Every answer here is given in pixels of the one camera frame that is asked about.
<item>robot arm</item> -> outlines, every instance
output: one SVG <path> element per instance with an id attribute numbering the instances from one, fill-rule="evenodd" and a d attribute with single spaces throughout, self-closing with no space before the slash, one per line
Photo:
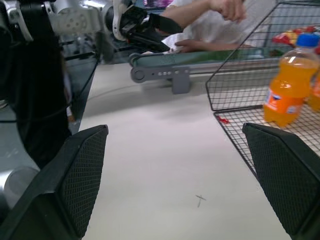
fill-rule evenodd
<path id="1" fill-rule="evenodd" d="M 0 0 L 0 45 L 12 46 L 37 38 L 88 34 L 107 28 L 120 41 L 152 52 L 169 48 L 157 29 L 168 34 L 183 31 L 173 20 L 134 6 L 135 0 L 114 0 L 103 7 L 77 0 Z"/>

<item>table surface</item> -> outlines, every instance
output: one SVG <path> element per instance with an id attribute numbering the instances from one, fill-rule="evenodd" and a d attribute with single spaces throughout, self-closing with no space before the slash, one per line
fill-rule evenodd
<path id="1" fill-rule="evenodd" d="M 205 82 L 173 95 L 97 68 L 80 129 L 106 124 L 100 191 L 84 240 L 289 240 L 213 117 Z"/>

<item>wire basket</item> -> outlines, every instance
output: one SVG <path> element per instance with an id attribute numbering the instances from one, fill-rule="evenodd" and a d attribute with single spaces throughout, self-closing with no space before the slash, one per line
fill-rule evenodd
<path id="1" fill-rule="evenodd" d="M 273 37 L 289 30 L 309 26 L 320 26 L 319 0 L 278 3 L 239 49 L 252 40 L 263 41 L 262 47 L 251 47 L 247 51 L 247 60 L 239 62 L 234 60 L 238 51 L 236 49 L 206 83 L 207 95 L 215 118 L 256 177 L 242 127 L 244 123 L 277 127 L 272 122 L 264 121 L 263 104 L 269 84 L 279 71 L 279 56 L 292 49 L 285 44 L 274 43 Z M 230 65 L 238 67 L 230 70 Z M 299 136 L 320 155 L 320 114 L 313 112 L 307 104 L 303 106 L 299 118 L 283 129 Z"/>

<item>orange soda bottle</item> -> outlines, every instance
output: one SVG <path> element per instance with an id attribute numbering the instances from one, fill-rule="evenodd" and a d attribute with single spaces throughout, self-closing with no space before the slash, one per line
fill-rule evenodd
<path id="1" fill-rule="evenodd" d="M 311 94 L 308 100 L 308 105 L 315 111 L 320 111 L 320 74 L 317 75 Z"/>
<path id="2" fill-rule="evenodd" d="M 279 73 L 270 84 L 264 103 L 264 120 L 279 127 L 292 123 L 310 94 L 310 81 L 318 71 L 320 59 L 314 49 L 319 37 L 301 34 L 296 49 L 287 52 L 279 61 Z"/>

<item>snack package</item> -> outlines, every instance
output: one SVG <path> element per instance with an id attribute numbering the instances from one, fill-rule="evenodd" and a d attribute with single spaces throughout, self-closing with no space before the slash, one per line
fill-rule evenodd
<path id="1" fill-rule="evenodd" d="M 302 33 L 312 33 L 320 36 L 320 26 L 299 27 L 293 30 L 283 32 L 272 38 L 272 42 L 278 44 L 286 44 L 293 48 L 296 47 L 298 36 Z M 320 45 L 315 49 L 317 54 L 320 54 Z"/>

